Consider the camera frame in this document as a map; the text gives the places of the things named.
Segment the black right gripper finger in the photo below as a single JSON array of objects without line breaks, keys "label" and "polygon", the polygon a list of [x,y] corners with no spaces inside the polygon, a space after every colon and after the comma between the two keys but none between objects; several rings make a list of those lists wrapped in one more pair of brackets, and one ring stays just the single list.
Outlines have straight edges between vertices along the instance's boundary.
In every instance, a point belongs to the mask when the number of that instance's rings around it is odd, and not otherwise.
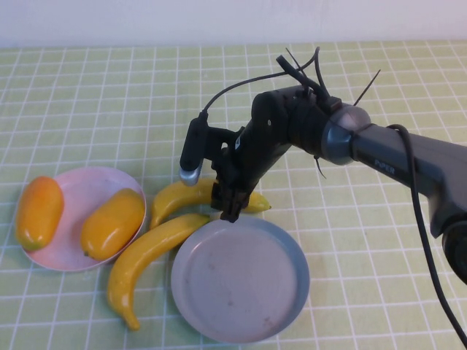
[{"label": "black right gripper finger", "polygon": [[225,211],[228,205],[228,194],[225,184],[216,179],[212,185],[210,206],[218,211]]},{"label": "black right gripper finger", "polygon": [[221,195],[221,220],[234,223],[239,218],[241,211],[249,203],[250,194],[240,190],[224,189]]}]

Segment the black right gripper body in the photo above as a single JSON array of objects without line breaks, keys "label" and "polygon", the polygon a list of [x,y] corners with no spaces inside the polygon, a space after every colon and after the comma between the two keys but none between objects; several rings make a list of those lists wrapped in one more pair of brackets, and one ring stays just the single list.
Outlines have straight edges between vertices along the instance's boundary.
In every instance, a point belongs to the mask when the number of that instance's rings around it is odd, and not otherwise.
[{"label": "black right gripper body", "polygon": [[290,148],[286,125],[248,125],[238,131],[211,127],[209,159],[228,189],[251,193]]}]

